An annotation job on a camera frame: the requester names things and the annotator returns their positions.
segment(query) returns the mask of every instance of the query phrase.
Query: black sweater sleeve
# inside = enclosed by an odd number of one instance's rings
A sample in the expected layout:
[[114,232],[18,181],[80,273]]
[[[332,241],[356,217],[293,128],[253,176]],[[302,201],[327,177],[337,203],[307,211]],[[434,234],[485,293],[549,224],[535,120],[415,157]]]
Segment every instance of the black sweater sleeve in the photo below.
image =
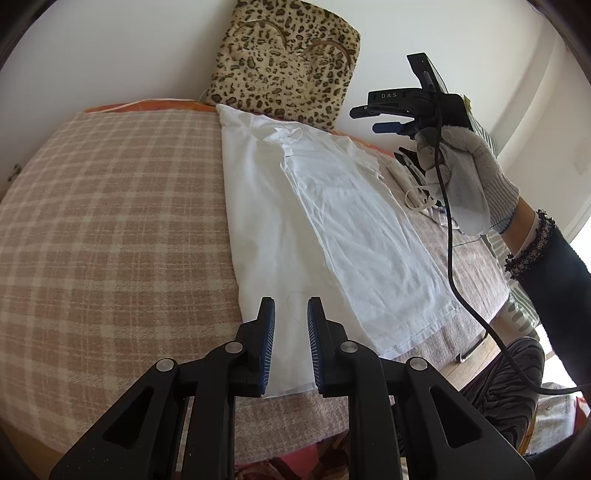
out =
[[[510,271],[529,295],[554,352],[577,385],[591,383],[591,274],[554,221],[538,212],[535,240]],[[583,391],[591,400],[591,388]]]

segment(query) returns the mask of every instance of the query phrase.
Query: bed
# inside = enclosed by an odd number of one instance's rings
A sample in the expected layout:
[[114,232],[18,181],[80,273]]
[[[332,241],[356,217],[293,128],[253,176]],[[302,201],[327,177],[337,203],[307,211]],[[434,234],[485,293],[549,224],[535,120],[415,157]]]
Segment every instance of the bed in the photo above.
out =
[[[359,145],[404,203],[388,157]],[[446,230],[406,213],[445,272]],[[490,321],[506,282],[483,242],[454,235],[456,283]],[[0,291],[0,416],[58,452],[158,359],[233,339],[242,319],[215,110],[148,102],[63,124],[0,203]],[[442,367],[481,333],[461,311],[400,360]],[[346,430],[347,415],[345,399],[315,391],[239,398],[236,463]]]

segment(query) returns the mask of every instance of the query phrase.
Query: person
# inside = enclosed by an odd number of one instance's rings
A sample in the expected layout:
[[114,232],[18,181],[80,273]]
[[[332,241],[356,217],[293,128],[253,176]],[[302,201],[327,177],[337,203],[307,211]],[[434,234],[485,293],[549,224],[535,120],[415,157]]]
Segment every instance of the person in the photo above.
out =
[[[442,200],[434,168],[433,138],[436,132],[417,134],[417,154],[426,171],[429,191]],[[503,173],[485,140],[468,129],[443,127],[440,170],[446,193],[462,211],[462,221],[478,225],[486,215],[511,255],[506,269],[530,297],[556,355],[577,385],[591,383],[591,274],[564,239],[556,223],[535,212],[519,195],[519,188]],[[467,165],[466,159],[473,163]],[[479,205],[484,198],[485,208]],[[476,218],[466,218],[466,212]],[[519,338],[508,349],[536,385],[541,384],[544,352],[532,338]],[[535,411],[538,395],[525,386],[506,359],[499,354],[461,393],[517,448]],[[591,401],[591,388],[582,389]],[[526,460],[536,478],[591,478],[591,427],[555,447]]]

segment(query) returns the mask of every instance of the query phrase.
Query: triangular cutout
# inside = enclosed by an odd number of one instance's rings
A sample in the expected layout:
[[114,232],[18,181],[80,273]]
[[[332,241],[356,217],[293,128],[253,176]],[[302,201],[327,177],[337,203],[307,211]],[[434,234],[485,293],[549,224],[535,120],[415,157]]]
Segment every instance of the triangular cutout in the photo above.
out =
[[432,387],[431,396],[451,448],[459,448],[482,436],[478,426],[440,387]]
[[147,387],[103,434],[106,442],[131,449],[139,438],[154,389]]

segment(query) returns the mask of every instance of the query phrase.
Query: gray knit glove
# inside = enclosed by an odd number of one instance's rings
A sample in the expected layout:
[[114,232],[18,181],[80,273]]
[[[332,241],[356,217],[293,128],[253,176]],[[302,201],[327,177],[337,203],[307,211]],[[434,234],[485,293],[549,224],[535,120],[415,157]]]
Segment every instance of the gray knit glove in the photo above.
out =
[[[429,192],[441,200],[434,148],[426,139],[434,144],[435,129],[427,130],[417,134],[418,160],[426,171]],[[441,176],[458,225],[470,234],[485,233],[490,227],[503,233],[517,208],[519,188],[505,177],[487,143],[476,133],[461,127],[443,127],[441,138]]]

